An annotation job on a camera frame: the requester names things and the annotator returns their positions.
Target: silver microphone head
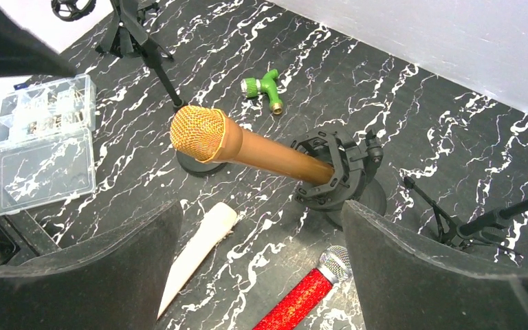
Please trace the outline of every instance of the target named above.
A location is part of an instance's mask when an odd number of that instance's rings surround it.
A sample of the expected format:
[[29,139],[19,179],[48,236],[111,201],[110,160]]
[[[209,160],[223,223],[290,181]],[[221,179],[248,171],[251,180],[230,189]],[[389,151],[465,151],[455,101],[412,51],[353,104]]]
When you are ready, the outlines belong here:
[[347,249],[339,245],[329,247],[320,255],[317,269],[333,285],[353,275]]

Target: green water tap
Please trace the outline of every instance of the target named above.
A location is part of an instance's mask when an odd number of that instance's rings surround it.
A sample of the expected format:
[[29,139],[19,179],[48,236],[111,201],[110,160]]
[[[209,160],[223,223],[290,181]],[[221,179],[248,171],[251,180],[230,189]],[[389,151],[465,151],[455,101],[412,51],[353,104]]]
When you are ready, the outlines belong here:
[[278,70],[268,71],[262,79],[246,78],[242,80],[242,93],[246,98],[255,98],[259,93],[266,93],[270,100],[270,110],[275,115],[280,115],[283,111],[283,102],[278,97],[276,79]]

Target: microphone stand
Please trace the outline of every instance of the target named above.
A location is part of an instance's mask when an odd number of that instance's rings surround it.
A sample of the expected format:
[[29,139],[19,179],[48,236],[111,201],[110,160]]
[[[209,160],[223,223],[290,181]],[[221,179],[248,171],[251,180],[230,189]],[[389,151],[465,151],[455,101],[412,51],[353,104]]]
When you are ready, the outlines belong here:
[[507,238],[506,229],[511,225],[509,220],[528,211],[528,199],[506,208],[496,208],[478,216],[475,220],[465,223],[458,217],[451,217],[438,204],[416,185],[411,177],[404,178],[404,185],[414,190],[426,203],[432,206],[438,226],[438,242],[451,248],[464,250],[473,241],[480,245],[492,245],[504,252],[520,255],[517,251],[501,245]]
[[347,200],[356,200],[377,214],[385,215],[386,193],[374,178],[382,164],[384,150],[373,130],[365,135],[365,151],[338,126],[308,131],[290,146],[331,164],[335,170],[327,184],[314,186],[304,182],[297,187],[297,202],[323,212],[339,230],[342,230],[341,209]]
[[[152,69],[161,80],[173,101],[173,111],[176,113],[188,105],[181,99],[163,69],[163,60],[173,61],[173,55],[159,45],[143,28],[146,12],[158,11],[159,4],[150,1],[146,4],[136,0],[110,0],[114,16],[108,25],[108,30],[96,51],[100,54],[110,53],[118,58],[140,57],[144,64]],[[179,151],[176,152],[179,165],[191,175],[205,176],[221,170],[226,163],[203,164]]]

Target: transparent lid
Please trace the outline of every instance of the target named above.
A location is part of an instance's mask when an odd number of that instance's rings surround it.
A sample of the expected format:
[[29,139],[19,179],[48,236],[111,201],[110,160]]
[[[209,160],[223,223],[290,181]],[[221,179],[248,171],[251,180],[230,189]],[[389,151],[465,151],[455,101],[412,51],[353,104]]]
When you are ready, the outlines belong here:
[[0,100],[0,148],[96,127],[96,86],[87,74],[20,89]]
[[0,215],[77,198],[95,188],[89,129],[0,148]]

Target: orange microphone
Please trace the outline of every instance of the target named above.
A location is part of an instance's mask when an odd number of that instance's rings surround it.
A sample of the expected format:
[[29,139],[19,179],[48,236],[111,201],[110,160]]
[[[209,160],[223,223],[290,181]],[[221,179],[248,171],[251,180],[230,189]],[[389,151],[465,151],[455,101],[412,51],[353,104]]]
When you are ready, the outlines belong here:
[[219,109],[181,108],[170,138],[176,150],[202,163],[234,162],[315,185],[328,183],[335,172],[328,163],[241,128]]

